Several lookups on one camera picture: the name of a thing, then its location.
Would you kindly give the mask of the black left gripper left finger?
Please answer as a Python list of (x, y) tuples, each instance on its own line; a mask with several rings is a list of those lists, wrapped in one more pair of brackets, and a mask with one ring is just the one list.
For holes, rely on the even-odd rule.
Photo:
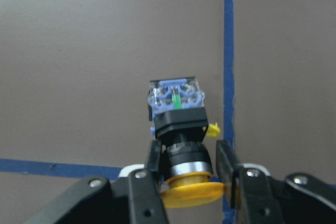
[(125, 187), (128, 200), (129, 223), (168, 223), (160, 196), (160, 158), (162, 143), (150, 143), (143, 168), (120, 173), (118, 182)]

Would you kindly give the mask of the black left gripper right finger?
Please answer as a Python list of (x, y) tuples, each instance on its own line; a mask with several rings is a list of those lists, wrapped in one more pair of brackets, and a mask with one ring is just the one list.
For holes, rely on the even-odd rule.
[(216, 142), (216, 172), (224, 183), (223, 223), (284, 223), (267, 173), (240, 162), (229, 141)]

